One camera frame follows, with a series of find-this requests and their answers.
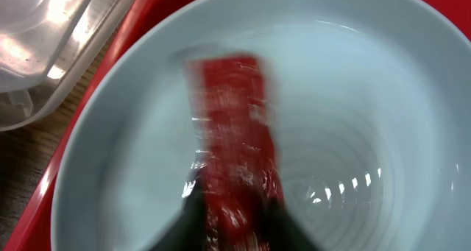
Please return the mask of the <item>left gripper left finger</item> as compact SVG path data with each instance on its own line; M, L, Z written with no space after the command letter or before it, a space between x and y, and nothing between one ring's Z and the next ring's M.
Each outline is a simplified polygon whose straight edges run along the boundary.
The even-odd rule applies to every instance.
M201 182L197 180L183 209L166 232L149 251L203 251L206 250L206 204Z

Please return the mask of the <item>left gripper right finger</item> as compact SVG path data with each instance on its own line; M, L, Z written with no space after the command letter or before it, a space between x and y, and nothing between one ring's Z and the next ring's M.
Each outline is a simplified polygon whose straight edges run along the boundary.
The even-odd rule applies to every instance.
M263 234L271 251L322 251L276 199L263 208Z

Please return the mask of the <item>red ketchup packet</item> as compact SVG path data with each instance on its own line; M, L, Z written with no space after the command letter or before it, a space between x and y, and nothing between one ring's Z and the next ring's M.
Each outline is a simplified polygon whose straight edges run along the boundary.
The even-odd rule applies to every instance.
M207 250L271 250L264 208L283 201L256 57L235 54L185 64L194 84L194 118L202 141L200 172Z

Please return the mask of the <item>light blue plate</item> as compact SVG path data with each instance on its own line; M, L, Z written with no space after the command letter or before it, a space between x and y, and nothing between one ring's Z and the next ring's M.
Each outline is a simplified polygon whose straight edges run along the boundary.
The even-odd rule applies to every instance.
M257 58L286 209L322 250L470 249L470 42L420 0L196 0L121 57L60 164L53 250L149 250L201 181L185 64Z

